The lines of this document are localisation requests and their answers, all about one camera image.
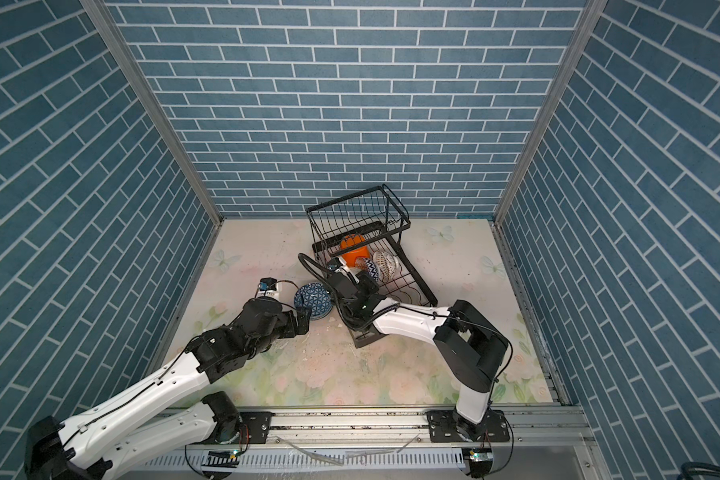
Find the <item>orange plastic bowl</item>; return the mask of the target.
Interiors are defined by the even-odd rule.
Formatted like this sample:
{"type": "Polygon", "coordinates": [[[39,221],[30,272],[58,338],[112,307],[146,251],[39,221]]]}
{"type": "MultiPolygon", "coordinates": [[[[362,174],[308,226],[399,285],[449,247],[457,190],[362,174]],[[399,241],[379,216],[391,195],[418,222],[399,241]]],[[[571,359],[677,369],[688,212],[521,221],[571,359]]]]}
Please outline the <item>orange plastic bowl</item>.
{"type": "Polygon", "coordinates": [[[344,250],[341,257],[348,267],[357,267],[371,258],[368,247],[364,244],[365,237],[360,234],[344,236],[340,241],[340,248],[344,250]]]}

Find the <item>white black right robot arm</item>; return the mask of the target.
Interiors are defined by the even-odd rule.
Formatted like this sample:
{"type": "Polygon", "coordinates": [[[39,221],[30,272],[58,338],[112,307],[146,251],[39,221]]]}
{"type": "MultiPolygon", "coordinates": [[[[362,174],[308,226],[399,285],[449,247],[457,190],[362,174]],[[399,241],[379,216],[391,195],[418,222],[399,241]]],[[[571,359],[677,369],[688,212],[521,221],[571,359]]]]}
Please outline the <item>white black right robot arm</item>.
{"type": "Polygon", "coordinates": [[[513,347],[471,303],[458,300],[450,307],[401,303],[382,295],[366,272],[333,272],[324,284],[357,348],[390,335],[436,347],[460,383],[453,413],[459,436],[467,441],[487,436],[494,387],[513,347]]]}

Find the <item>blue white patterned bowl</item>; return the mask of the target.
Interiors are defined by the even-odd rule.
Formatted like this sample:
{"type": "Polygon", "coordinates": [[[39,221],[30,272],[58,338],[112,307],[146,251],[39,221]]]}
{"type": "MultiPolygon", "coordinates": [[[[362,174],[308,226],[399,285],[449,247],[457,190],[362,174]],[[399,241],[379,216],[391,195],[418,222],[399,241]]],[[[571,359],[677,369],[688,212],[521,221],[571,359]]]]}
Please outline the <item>blue white patterned bowl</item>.
{"type": "Polygon", "coordinates": [[[312,282],[298,287],[294,295],[294,306],[310,307],[311,321],[325,318],[333,310],[333,300],[329,291],[320,282],[312,282]]]}

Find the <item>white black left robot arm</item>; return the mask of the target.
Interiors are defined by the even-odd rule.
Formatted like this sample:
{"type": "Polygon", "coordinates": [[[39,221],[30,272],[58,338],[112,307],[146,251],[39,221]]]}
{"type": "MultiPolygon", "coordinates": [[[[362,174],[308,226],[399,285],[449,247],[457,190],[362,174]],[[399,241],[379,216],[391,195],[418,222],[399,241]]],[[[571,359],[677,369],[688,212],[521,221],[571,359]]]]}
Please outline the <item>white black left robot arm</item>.
{"type": "Polygon", "coordinates": [[[29,479],[117,479],[189,444],[245,447],[250,429],[230,397],[211,393],[170,417],[157,416],[266,351],[274,341],[304,335],[311,310],[273,297],[248,300],[229,325],[193,337],[153,374],[83,413],[45,417],[30,427],[24,472],[29,479]]]}

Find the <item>orange patterned cream bowl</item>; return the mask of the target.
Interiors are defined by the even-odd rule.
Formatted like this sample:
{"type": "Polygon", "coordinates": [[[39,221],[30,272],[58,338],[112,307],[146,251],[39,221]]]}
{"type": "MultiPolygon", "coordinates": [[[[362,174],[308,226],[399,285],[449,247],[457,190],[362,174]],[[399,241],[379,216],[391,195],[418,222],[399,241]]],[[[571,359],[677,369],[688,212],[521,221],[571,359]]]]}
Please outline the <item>orange patterned cream bowl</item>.
{"type": "Polygon", "coordinates": [[[355,267],[368,273],[377,284],[381,283],[381,273],[379,267],[370,257],[357,257],[355,260],[355,267]]]}

